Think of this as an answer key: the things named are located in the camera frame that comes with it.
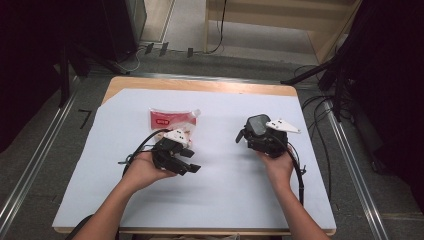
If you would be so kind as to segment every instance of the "floor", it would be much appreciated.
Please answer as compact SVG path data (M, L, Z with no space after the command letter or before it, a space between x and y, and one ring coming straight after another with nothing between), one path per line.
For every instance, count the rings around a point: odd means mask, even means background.
M162 43L175 0L145 0L148 17L141 35L142 42Z
M172 12L168 16L169 25L161 28L166 31L157 34L156 39L150 39L153 40L151 42L156 42L155 47L158 48L161 42L169 42L168 49L174 51L168 51L162 57L159 57L158 50L148 55L139 53L121 63L122 66L136 69L131 73L133 76L148 73L178 74L187 77L237 78L256 83L279 84L280 80L290 79L293 75L310 68L310 66L303 67L304 65L317 64L307 35L302 31L258 29L230 23L224 24L223 47L217 54L195 55L187 58L187 48L192 47L196 50L203 48L203 40L195 37L203 34L204 19L200 11L204 6L202 2L175 0ZM216 46L219 35L216 22L209 24L209 39L211 39L209 49L212 49ZM275 39L279 39L284 44L273 41ZM60 130L55 133L55 140L46 149L45 155L41 156L42 161L36 167L37 174L34 176L31 188L28 189L26 198L18 202L20 210L12 216L13 222L6 226L7 233L0 231L0 239L65 238L65 235L53 231L51 223L94 121L94 117L89 118L87 124L81 128L86 114L80 110L89 109L93 111L93 116L95 115L95 110L100 105L112 77L108 70L101 66L93 66L88 78L78 78L74 82L74 86L79 87L75 87L73 91L75 98L67 109L64 121L59 123ZM317 79L314 77L296 86L301 102L321 94L316 83ZM48 131L49 123L57 114L64 114L57 109L59 97L59 93L52 96L22 130L13 145L0 154L0 164L8 166L0 169L2 182L0 203L6 202L25 168L31 164L38 144L43 141L44 133ZM316 104L305 110L307 124L314 122L315 107ZM424 217L419 212L408 186L396 176L374 173L369 164L369 153L364 150L355 126L350 121L343 121L342 126L387 236L376 236L372 232L367 218L369 216L364 212L364 204L359 198L358 188L352 180L346 156L340 148L334 127L330 119L323 118L320 121L320 127L330 153L331 168L328 168L318 134L311 133L311 137L324 183L327 191L332 193L330 202L338 227L332 239L422 239Z

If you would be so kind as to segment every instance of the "gray floor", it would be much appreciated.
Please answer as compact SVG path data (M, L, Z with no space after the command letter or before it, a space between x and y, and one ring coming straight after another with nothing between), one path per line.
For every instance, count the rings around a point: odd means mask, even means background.
M152 53L143 56L141 62L141 67L132 75L151 72L231 77L251 79L265 84L278 84L279 80L289 79L294 70L299 67L295 64L220 56L201 55L187 59L184 53L176 52L168 52L163 57ZM103 94L112 78L107 70L96 66L93 68L91 75L82 79L69 115L51 146L45 162L5 239L64 239L65 235L54 232L51 224L93 121L92 116L87 125L80 129L86 115L78 112L78 109L95 111L100 105ZM297 90L301 102L320 94L316 87L315 78L299 84ZM8 166L0 170L2 182L3 179L6 180L6 184L2 184L0 189L2 201L13 189L20 174L24 171L26 163L35 151L43 132L57 111L56 104L58 101L58 94L52 96L43 109L21 132L13 145L0 154L1 165ZM314 106L309 106L305 111L307 123L313 121L313 109ZM395 176L375 174L369 164L369 156L364 151L355 128L349 124L349 121L345 121L343 124L364 178L383 217L389 237L392 239L422 239L424 218L419 214L408 186ZM331 203L338 227L333 239L372 239L373 235L367 218L328 119L321 121L320 127L330 152ZM324 182L328 186L327 162L322 144L316 133L312 142Z

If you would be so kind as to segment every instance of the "hand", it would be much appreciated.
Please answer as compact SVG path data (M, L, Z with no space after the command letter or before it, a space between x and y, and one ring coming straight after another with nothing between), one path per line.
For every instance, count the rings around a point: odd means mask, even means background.
M271 158L265 153L256 152L265 164L267 174L274 188L290 188L290 178L293 172L293 162L290 155L285 152L277 158Z
M142 152L134 158L120 183L134 193L157 180L176 175L168 170L157 169L153 164L152 153Z

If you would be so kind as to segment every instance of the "red snack bag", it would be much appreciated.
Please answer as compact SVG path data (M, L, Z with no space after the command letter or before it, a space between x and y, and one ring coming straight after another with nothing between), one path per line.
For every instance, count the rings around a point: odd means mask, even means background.
M165 111L159 109L150 109L150 127L152 131L159 129L182 129L190 139L196 127L197 117L200 115L200 110L194 111ZM156 135L156 140L160 140L163 133Z

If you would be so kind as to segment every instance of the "black cable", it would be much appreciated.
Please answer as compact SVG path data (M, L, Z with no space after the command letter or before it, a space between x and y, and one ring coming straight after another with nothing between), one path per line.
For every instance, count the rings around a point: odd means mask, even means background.
M297 153L296 148L293 146L293 144L291 144L289 142L287 142L287 144L290 145L290 147L293 149L294 153L296 154L296 159L297 159L297 162L298 162L299 167L300 167L301 166L300 165L300 158L299 158L299 154ZM301 169L300 172L302 173L302 175L306 173L306 165L304 165L303 169Z
M314 132L315 132L315 126L316 126L316 124L317 123L319 123L319 122L321 122L322 120L324 120L325 119L325 117L329 114L331 112L331 110L330 109L327 109L327 110L324 110L322 113L320 113L318 116L317 116L317 118L319 118L319 120L318 121L315 121L314 120L314 122L312 122L309 126L308 126L308 131L310 131L310 129L311 129L311 127L314 127L313 129L312 129L312 133L310 133L311 134L311 138L314 136Z
M222 39L224 38L223 31L224 31L224 19L225 19L225 9L226 9L226 7L227 7L227 0L224 1L224 9L222 10L221 31L220 31L221 38L219 40L219 44L214 50L208 51L208 52L206 52L206 54L212 54L212 53L216 52L216 50L218 50L218 48L221 46Z
M347 112L347 113L349 114L349 116L345 116L345 115L343 115L343 114L342 114L342 111ZM340 117L342 117L342 118L344 118L344 119L347 119L347 120L351 119L351 117L352 117L352 113L351 113L351 112L350 112L350 110L349 110L349 109L347 109L347 108L341 108L341 109L340 109L340 112L339 112L339 115L340 115Z
M299 182L299 201L303 205L305 185L303 184L302 171L300 169L299 163L296 161L296 158L293 156L292 152L286 147L286 145L280 139L278 139L276 136L272 134L267 134L267 136L277 141L284 148L284 151L286 151L289 154L290 158L292 159L293 168L296 172L297 181Z
M123 174L122 175L124 175L126 172L127 172L127 170L128 170L128 168L129 168L129 166L131 165L131 163L134 161L134 158L139 154L139 153L141 153L141 152L143 152L143 147L144 147L144 145L151 139L151 138L153 138L156 134L158 134L158 133L161 133L161 132L170 132L171 130L168 130L168 129L159 129L159 130L157 130L157 131L155 131L155 132L153 132L152 134L150 134L146 139L144 139L144 141L140 144L140 146L138 146L138 148L134 151L134 153L133 154L130 154L128 157L127 157L127 159L126 159L126 166L125 166L125 168L124 168L124 172L123 172Z
M321 98L325 98L325 99L332 99L334 96L314 96L314 97L310 97L308 99L305 100L305 102L302 104L302 111L312 102L321 99Z
M321 133L321 130L319 129L319 127L318 127L318 122L317 122L317 119L316 119L316 113L317 113L317 110L318 110L318 108L319 108L319 106L321 105L321 104L323 104L325 101L327 101L327 99L324 99L324 100L322 100L316 107L315 107L315 110L314 110L314 121L315 121L315 127L316 127L316 129L317 129L317 132L318 132L318 135L319 135L319 137L320 137L320 139L321 139L321 142L322 142L322 145L323 145L323 148L324 148L324 153L325 153L325 156L326 156L326 159L327 159L327 169L328 169L328 200L329 201L331 201L331 188L332 188L332 183L331 183L331 164L330 164L330 157L329 157L329 154L328 154L328 149L327 149L327 145L325 144L325 141L324 141L324 138L323 138L323 136L322 136L322 133Z

